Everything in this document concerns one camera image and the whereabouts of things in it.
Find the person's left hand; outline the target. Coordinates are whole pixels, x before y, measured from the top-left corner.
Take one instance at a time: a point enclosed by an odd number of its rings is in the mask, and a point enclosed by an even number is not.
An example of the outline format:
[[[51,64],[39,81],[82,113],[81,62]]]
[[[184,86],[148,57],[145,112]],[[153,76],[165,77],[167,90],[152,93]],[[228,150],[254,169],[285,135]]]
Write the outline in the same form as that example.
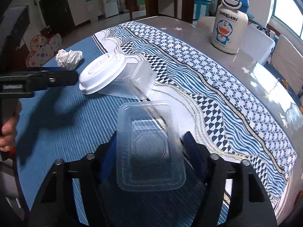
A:
[[[16,126],[20,119],[21,110],[22,105],[20,102],[18,102],[14,110],[14,115],[2,126],[2,135],[0,143],[1,152],[9,152],[16,146]]]

